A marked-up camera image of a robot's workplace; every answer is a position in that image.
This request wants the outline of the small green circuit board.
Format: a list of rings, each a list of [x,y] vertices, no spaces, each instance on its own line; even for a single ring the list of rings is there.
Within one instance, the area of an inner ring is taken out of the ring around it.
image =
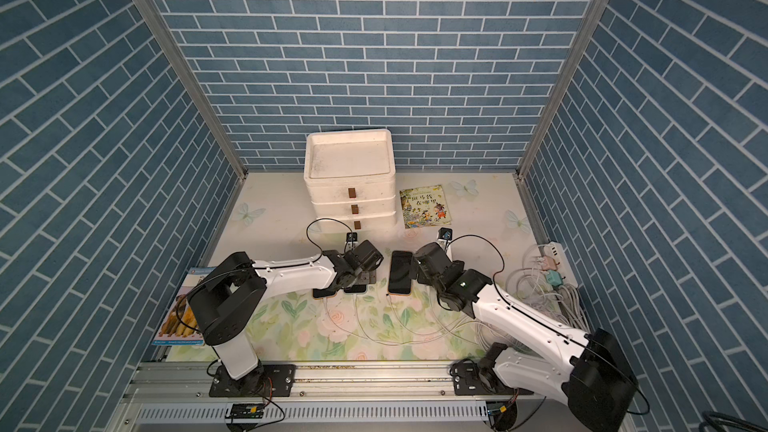
[[[258,421],[264,416],[265,405],[263,403],[236,403],[233,404],[225,416],[226,420]]]

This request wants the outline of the white power strip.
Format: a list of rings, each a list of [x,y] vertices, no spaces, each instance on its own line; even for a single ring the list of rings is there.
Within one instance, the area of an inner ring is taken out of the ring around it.
[[[546,270],[557,271],[563,281],[567,284],[571,284],[574,287],[580,285],[571,262],[565,251],[564,246],[559,242],[548,242],[546,244],[539,244],[538,249],[540,255],[544,257]]]

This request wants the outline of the phone with orange case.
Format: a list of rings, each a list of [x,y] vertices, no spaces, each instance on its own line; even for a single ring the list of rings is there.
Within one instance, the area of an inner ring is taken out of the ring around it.
[[[313,289],[312,297],[314,299],[323,299],[323,298],[333,297],[336,293],[337,293],[337,290],[335,290],[334,288]]]

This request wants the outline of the black mounting plate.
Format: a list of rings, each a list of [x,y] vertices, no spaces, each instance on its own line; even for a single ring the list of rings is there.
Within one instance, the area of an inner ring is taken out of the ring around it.
[[[508,395],[513,392],[491,372],[481,369],[472,360],[452,363],[449,375],[456,396]]]
[[[220,365],[213,375],[209,396],[214,398],[289,397],[297,367],[293,364],[260,363],[240,379],[233,379]]]

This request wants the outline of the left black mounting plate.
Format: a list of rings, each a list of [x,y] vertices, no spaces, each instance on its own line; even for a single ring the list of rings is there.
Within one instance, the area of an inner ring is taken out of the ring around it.
[[[289,397],[297,367],[293,364],[260,363],[240,379],[233,379],[220,365],[213,375],[209,396],[214,398]]]

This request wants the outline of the phone with red case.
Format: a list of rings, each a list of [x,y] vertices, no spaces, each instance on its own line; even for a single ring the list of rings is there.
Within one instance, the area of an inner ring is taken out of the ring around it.
[[[389,270],[388,293],[409,295],[412,290],[413,254],[409,251],[392,252]]]

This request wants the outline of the colourful cartoon picture book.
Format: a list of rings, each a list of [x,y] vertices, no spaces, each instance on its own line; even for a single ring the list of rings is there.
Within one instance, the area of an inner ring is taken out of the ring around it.
[[[451,224],[451,215],[441,185],[405,189],[399,194],[406,229],[445,227]]]

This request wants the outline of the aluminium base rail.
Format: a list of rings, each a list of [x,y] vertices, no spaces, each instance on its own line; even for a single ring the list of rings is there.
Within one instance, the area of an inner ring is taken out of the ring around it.
[[[500,405],[519,411],[517,431],[582,430],[567,407],[538,394],[456,396],[447,361],[303,362],[289,397],[209,396],[205,362],[142,363],[111,431],[479,430]],[[258,421],[225,419],[236,403],[263,403]]]

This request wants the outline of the phone with green case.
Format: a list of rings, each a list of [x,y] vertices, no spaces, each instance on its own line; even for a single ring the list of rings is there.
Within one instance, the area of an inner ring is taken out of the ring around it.
[[[361,272],[356,278],[355,282],[350,286],[344,288],[346,294],[360,294],[365,293],[369,285],[375,285],[377,282],[376,272]]]

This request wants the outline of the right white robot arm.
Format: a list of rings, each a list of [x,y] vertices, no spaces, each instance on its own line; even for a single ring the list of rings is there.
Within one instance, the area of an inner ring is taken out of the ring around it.
[[[522,388],[567,405],[591,431],[620,429],[639,386],[611,333],[573,328],[536,311],[502,291],[491,277],[452,260],[437,242],[416,251],[414,262],[439,304],[532,350],[527,356],[496,343],[479,361],[479,375],[495,394]]]

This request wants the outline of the white three-drawer storage box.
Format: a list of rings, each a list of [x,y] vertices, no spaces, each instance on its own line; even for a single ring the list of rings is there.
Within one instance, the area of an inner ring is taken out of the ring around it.
[[[355,231],[397,224],[392,136],[387,129],[307,136],[304,180],[315,213]]]

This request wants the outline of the dog cover book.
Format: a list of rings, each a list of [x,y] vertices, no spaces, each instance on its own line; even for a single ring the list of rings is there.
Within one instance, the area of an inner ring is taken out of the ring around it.
[[[154,346],[202,346],[202,334],[197,332],[198,322],[187,303],[186,295],[213,269],[191,268],[176,293],[152,340]]]

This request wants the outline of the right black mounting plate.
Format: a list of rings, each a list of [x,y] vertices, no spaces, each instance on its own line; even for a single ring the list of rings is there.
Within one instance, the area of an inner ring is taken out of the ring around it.
[[[449,375],[456,396],[508,395],[513,392],[491,372],[481,369],[472,360],[452,363]]]

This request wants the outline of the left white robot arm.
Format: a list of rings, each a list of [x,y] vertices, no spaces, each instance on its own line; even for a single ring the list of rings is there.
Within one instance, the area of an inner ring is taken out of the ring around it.
[[[326,250],[315,258],[289,261],[252,260],[236,252],[195,285],[186,300],[205,344],[214,349],[228,377],[240,380],[260,365],[245,329],[262,300],[305,290],[335,294],[382,261],[368,240],[343,253]]]

